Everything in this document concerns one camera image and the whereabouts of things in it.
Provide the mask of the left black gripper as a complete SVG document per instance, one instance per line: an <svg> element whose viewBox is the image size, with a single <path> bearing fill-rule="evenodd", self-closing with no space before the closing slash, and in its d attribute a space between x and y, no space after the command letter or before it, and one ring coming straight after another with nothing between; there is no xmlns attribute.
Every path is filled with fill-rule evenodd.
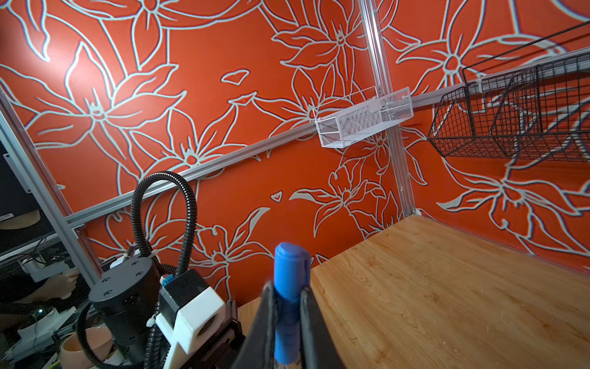
<svg viewBox="0 0 590 369"><path fill-rule="evenodd" d="M209 337L193 356L193 368L231 368L244 343L236 301L226 304L224 321L217 315L202 330Z"/></svg>

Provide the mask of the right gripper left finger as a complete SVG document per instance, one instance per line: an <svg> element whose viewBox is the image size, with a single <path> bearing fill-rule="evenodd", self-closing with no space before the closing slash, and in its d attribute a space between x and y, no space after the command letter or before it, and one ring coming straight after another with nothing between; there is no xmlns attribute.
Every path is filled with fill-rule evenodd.
<svg viewBox="0 0 590 369"><path fill-rule="evenodd" d="M261 294L260 304L249 334L235 362L233 369L275 368L275 329L277 326L277 298L273 281L268 281Z"/></svg>

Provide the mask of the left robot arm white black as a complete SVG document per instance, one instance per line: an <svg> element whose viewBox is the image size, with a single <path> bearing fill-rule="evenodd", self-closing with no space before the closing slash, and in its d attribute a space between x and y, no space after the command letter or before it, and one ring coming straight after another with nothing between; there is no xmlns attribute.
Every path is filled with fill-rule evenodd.
<svg viewBox="0 0 590 369"><path fill-rule="evenodd" d="M158 181L174 184L184 195L185 230L176 266L158 261L142 223L145 192ZM103 273L78 315L75 331L85 356L96 368L110 367L89 343L86 315L94 309L126 368L231 367L244 342L237 309L189 267L198 220L192 187L173 172L147 176L133 193L131 219L135 248Z"/></svg>

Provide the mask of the white mesh basket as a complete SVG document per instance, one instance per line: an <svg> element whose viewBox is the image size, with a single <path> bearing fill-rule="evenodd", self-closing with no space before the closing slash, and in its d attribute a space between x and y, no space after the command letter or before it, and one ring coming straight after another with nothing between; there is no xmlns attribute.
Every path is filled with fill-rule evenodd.
<svg viewBox="0 0 590 369"><path fill-rule="evenodd" d="M315 120L321 146L345 149L413 118L408 87Z"/></svg>

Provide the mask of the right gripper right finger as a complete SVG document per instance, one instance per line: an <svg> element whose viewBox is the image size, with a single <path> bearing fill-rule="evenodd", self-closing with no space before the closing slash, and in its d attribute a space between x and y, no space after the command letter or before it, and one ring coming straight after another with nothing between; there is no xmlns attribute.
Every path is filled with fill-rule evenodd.
<svg viewBox="0 0 590 369"><path fill-rule="evenodd" d="M301 292L300 316L302 368L345 369L310 286Z"/></svg>

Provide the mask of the blue pen cap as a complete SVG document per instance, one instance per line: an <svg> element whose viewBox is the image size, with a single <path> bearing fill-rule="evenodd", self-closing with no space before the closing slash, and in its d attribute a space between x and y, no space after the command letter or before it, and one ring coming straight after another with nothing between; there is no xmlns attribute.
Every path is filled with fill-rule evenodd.
<svg viewBox="0 0 590 369"><path fill-rule="evenodd" d="M275 248L273 285L277 302L274 358L290 365L300 356L301 293L310 284L309 252L287 242Z"/></svg>

